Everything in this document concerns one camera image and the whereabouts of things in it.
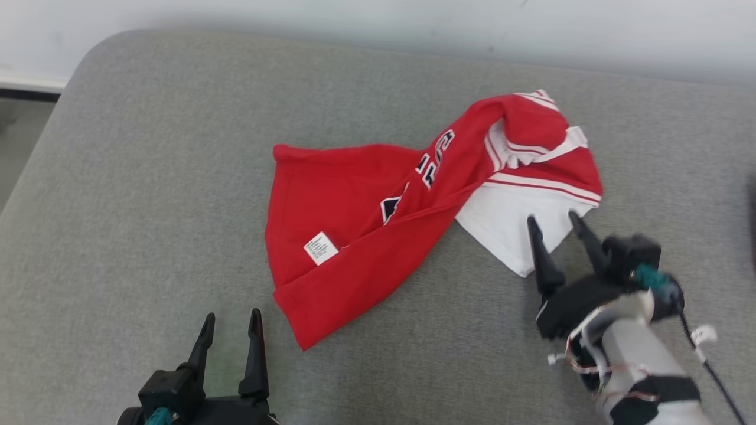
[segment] clothing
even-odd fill
[[[302,349],[391,294],[483,184],[518,190],[500,180],[548,173],[499,171],[584,149],[568,140],[568,128],[545,93],[535,92],[475,102],[425,150],[276,146],[265,239],[274,298]],[[467,215],[490,212],[502,193],[481,192]]]
[[[500,123],[489,138],[508,144]],[[481,245],[518,275],[534,269],[525,220],[534,216],[551,252],[572,230],[567,213],[580,217],[599,206],[603,188],[598,170],[579,127],[567,129],[562,153],[528,166],[504,167],[478,188],[457,214],[457,222]]]

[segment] jersey lettering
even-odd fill
[[[383,224],[388,223],[391,216],[394,215],[396,206],[397,204],[399,204],[400,199],[401,197],[387,197],[386,199],[381,201],[380,212],[383,215]]]
[[[428,190],[433,186],[435,174],[441,169],[444,152],[449,148],[452,140],[454,140],[454,130],[449,129],[435,141],[435,162],[430,160],[430,155],[428,154],[423,154],[423,157],[420,158],[420,164],[415,171],[423,177],[423,183],[428,187]]]
[[[428,164],[428,160],[430,160],[430,155],[423,154],[423,157],[420,158],[420,164],[418,164],[417,168],[415,169],[415,171],[417,171],[417,174],[423,174],[423,170],[425,170],[425,166]]]
[[[430,189],[431,186],[433,186],[433,182],[435,181],[435,171],[436,166],[434,163],[428,164],[428,168],[426,169],[425,174],[423,174],[423,183],[426,184],[428,189]]]

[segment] floor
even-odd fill
[[[54,107],[51,102],[0,98],[0,212]]]

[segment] care label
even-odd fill
[[[315,265],[323,264],[327,259],[339,253],[336,245],[328,239],[325,233],[315,235],[306,245],[305,252],[312,258]]]

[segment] gray fabric surface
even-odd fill
[[[534,327],[532,278],[458,225],[391,297],[302,353],[263,231],[271,147],[425,147],[479,98],[543,88],[605,185],[587,220],[642,231],[714,324],[708,354],[756,418],[754,94],[735,88],[237,35],[136,32],[84,59],[0,216],[0,423],[115,423],[218,317],[209,396],[236,391],[262,310],[282,423],[601,423]],[[573,236],[555,254],[589,265]],[[732,423],[680,325],[655,326]]]

